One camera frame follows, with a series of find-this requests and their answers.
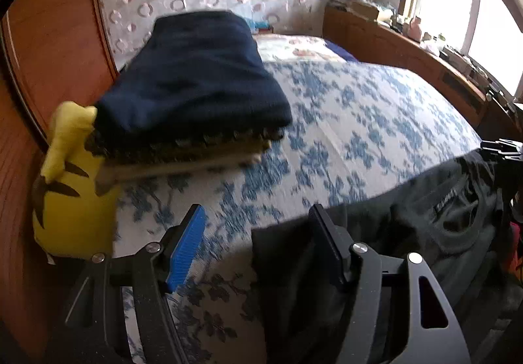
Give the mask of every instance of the plush toy ear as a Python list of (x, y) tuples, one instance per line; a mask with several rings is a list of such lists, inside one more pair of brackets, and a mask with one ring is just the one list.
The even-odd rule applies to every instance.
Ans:
[(45, 182), (50, 184), (65, 170), (65, 160), (82, 140), (86, 132), (93, 130), (96, 108), (82, 107), (65, 101), (54, 111), (49, 126), (49, 149), (40, 170)]

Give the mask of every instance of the wardrobe door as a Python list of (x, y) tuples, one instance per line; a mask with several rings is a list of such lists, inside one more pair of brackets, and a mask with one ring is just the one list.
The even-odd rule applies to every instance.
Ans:
[(62, 101), (92, 104), (116, 77), (98, 0), (14, 0), (2, 28), (15, 87), (41, 131)]

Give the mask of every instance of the metal screw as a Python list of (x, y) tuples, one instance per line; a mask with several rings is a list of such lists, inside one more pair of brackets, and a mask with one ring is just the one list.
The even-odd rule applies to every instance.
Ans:
[(356, 253), (365, 253), (369, 250), (365, 243), (354, 243), (352, 245), (352, 250)]
[(412, 252), (409, 253), (409, 261), (413, 264), (421, 264), (423, 262), (423, 258), (419, 253)]
[(161, 249), (160, 243), (156, 243), (156, 241), (153, 241), (152, 243), (149, 243), (145, 247), (146, 251), (149, 253), (156, 253), (159, 252)]
[(105, 260), (105, 255), (103, 253), (95, 253), (91, 258), (95, 264), (101, 264)]

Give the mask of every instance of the wooden wardrobe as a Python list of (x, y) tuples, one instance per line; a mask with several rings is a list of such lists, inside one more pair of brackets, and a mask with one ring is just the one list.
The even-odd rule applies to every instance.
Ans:
[(49, 265), (32, 238), (30, 192), (59, 103), (96, 101), (116, 77), (98, 0), (14, 0), (2, 18), (0, 320), (41, 357), (78, 265)]

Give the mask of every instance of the blue floral bedspread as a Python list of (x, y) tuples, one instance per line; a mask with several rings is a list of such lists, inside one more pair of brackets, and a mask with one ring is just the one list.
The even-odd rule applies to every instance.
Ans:
[[(266, 62), (294, 114), (285, 139), (248, 168), (147, 179), (124, 187), (116, 256), (178, 224), (192, 203), (207, 227), (188, 279), (169, 299), (191, 362), (266, 361), (250, 230), (380, 194), (480, 144), (465, 119), (408, 70), (321, 61)], [(129, 343), (143, 362), (130, 289)]]

